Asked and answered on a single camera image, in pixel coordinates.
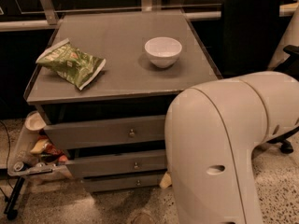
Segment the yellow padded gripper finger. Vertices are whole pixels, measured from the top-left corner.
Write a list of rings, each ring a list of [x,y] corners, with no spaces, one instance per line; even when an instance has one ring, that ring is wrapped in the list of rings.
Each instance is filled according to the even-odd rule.
[[[171,185],[172,185],[171,175],[168,172],[166,172],[160,182],[160,188],[167,189]]]

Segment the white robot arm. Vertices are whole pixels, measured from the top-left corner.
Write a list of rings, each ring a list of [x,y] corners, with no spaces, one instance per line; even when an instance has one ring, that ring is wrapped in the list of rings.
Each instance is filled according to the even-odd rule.
[[[254,148],[298,126],[299,82],[259,72],[192,86],[168,108],[165,146],[180,224],[263,224]]]

